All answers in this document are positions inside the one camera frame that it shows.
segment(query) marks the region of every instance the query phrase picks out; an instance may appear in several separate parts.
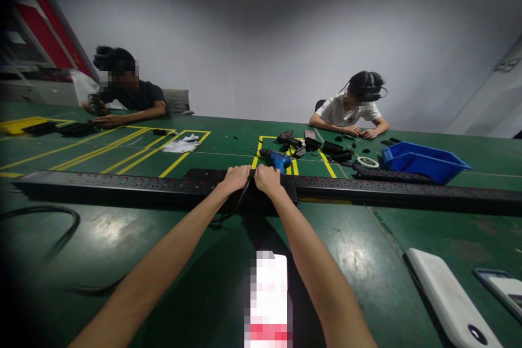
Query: green table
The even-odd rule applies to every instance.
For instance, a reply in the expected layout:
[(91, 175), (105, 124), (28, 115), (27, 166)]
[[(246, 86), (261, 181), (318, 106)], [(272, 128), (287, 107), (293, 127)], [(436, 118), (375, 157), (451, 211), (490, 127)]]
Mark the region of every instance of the green table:
[[(85, 121), (79, 108), (3, 103), (5, 120), (43, 116), (56, 121)], [(164, 153), (174, 138), (151, 129), (194, 133), (203, 140), (195, 152)], [(226, 169), (257, 164), (250, 147), (270, 148), (281, 131), (301, 136), (304, 124), (173, 116), (155, 119), (82, 139), (50, 134), (2, 138), (0, 178), (4, 209), (34, 205), (10, 184), (38, 169), (128, 173), (181, 177), (191, 167)], [(320, 131), (334, 141), (335, 134)], [(395, 136), (456, 153), (474, 168), (451, 183), (460, 186), (522, 191), (522, 143), (519, 140), (391, 130), (356, 151), (380, 151), (380, 140)], [(377, 158), (375, 152), (365, 154)], [(292, 173), (344, 178), (352, 169), (329, 166), (310, 153)], [(64, 346), (89, 322), (107, 297), (86, 297), (60, 287), (72, 283), (106, 285), (128, 272), (185, 214), (183, 211), (68, 205), (82, 223), (53, 258), (48, 251), (71, 220), (58, 213), (33, 214), (0, 221), (13, 274), (25, 294), (25, 306), (52, 345)], [(415, 247), (441, 256), (504, 347), (522, 346), (520, 324), (471, 274), (473, 268), (502, 269), (522, 279), (522, 225), (516, 217), (428, 212), (393, 208), (302, 202), (301, 210), (349, 280), (380, 346), (443, 346), (445, 338), (423, 303), (403, 252)], [(288, 257), (295, 346), (324, 346), (324, 338), (289, 252), (276, 216), (244, 212), (209, 228), (182, 275), (158, 304), (133, 346), (236, 347), (243, 345), (245, 267), (256, 250)]]

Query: chair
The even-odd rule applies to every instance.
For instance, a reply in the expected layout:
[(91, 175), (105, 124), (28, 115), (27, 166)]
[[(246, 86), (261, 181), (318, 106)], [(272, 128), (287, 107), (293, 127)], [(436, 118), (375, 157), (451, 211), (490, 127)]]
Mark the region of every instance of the chair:
[(190, 110), (189, 90), (163, 90), (170, 112), (173, 114), (194, 114)]
[(315, 104), (315, 111), (314, 112), (316, 112), (317, 109), (319, 109), (322, 106), (322, 104), (325, 103), (325, 102), (326, 102), (326, 100), (318, 100), (317, 103)]

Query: tape roll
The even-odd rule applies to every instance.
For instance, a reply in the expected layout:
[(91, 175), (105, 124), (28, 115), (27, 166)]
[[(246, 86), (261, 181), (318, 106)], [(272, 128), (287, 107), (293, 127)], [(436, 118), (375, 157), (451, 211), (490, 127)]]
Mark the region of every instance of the tape roll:
[(359, 163), (361, 166), (367, 167), (369, 169), (378, 169), (379, 163), (374, 161), (373, 159), (367, 158), (367, 157), (358, 157), (357, 163)]

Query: person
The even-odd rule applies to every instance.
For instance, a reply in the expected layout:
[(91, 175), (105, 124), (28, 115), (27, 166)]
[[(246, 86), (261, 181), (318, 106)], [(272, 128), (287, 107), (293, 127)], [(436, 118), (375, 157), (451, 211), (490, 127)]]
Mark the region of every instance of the person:
[[(99, 92), (102, 113), (105, 115), (93, 119), (92, 123), (103, 128), (115, 128), (169, 113), (163, 91), (155, 84), (139, 79), (138, 67), (129, 52), (108, 46), (98, 46), (96, 52), (93, 63), (101, 71), (108, 71), (109, 82), (108, 87), (100, 88)], [(114, 100), (118, 100), (128, 110), (138, 112), (126, 115), (109, 114), (106, 103)], [(94, 113), (89, 102), (83, 102), (82, 107)]]
[[(214, 215), (233, 192), (245, 187), (250, 170), (251, 166), (230, 167), (212, 193), (138, 262), (70, 347), (128, 346), (189, 260)], [(283, 222), (327, 346), (376, 347), (348, 281), (281, 186), (280, 171), (260, 165), (254, 180)]]
[[(373, 102), (379, 99), (380, 95), (375, 92), (367, 94), (364, 89), (379, 91), (383, 84), (384, 81), (377, 72), (356, 73), (348, 81), (347, 90), (327, 99), (312, 115), (308, 124), (327, 131), (354, 133), (367, 140), (376, 138), (386, 132), (390, 125)], [(376, 127), (361, 131), (355, 126), (361, 117), (373, 122)]]

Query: blue crate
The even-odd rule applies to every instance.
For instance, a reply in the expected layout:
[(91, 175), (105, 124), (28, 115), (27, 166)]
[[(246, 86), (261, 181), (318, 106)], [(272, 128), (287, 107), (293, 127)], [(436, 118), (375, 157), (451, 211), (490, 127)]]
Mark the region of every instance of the blue crate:
[(473, 170), (454, 153), (402, 141), (382, 150), (384, 164), (395, 171), (422, 173), (444, 185), (462, 170)]

